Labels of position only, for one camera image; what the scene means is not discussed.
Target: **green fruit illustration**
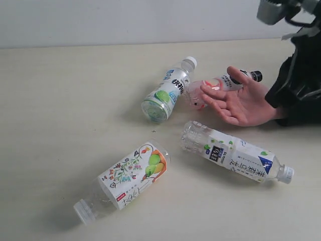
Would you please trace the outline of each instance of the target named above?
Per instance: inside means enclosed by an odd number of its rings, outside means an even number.
[[[155,97],[165,103],[168,103],[170,101],[170,96],[169,94],[164,91],[164,90],[160,90],[158,92],[155,93]]]
[[[150,165],[146,167],[145,169],[146,177],[150,177],[152,174],[154,174],[155,169],[156,169],[156,165]]]
[[[153,154],[149,158],[149,164],[150,165],[157,165],[161,161],[161,158],[159,155]]]
[[[154,173],[158,173],[158,172],[161,172],[161,170],[164,168],[164,164],[163,163],[158,163],[157,165],[156,165],[156,168],[155,168],[155,171],[154,171]]]

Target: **palm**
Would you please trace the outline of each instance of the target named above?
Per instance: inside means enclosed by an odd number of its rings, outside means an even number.
[[[264,99],[268,89],[256,82],[253,84],[256,85],[252,88],[245,86],[226,93],[226,109],[238,120],[240,126],[263,124],[275,114],[275,109]]]

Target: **person's right hand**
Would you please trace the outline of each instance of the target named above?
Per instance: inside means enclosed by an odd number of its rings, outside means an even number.
[[[203,101],[225,122],[242,127],[258,126],[272,119],[285,118],[285,111],[273,108],[265,100],[268,88],[245,76],[240,70],[228,67],[228,74],[243,84],[236,91],[213,90],[201,86]]]

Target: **lying bottle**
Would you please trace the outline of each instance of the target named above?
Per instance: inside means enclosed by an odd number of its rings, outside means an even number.
[[[167,71],[162,83],[141,104],[142,112],[150,121],[159,124],[170,117],[178,97],[190,84],[196,66],[196,59],[187,57]]]
[[[114,210],[123,209],[167,170],[170,160],[160,144],[149,140],[100,174],[87,197],[74,205],[76,213],[88,225]]]
[[[252,78],[253,80],[260,82],[262,81],[262,73],[260,71],[247,72],[245,70],[240,70],[244,75]],[[203,109],[207,105],[202,100],[203,92],[200,90],[201,85],[207,85],[214,90],[222,91],[233,91],[239,90],[243,85],[232,78],[228,74],[224,74],[221,77],[213,78],[212,80],[201,80],[195,81],[189,85],[184,93],[185,101],[193,109]]]
[[[289,184],[294,176],[294,170],[280,165],[272,152],[198,122],[190,121],[185,124],[182,145],[184,150],[257,182],[277,179]]]

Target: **black bottle cap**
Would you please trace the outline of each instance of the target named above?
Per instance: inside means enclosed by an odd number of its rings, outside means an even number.
[[[261,82],[263,79],[263,75],[260,71],[252,71],[251,75],[256,82]]]

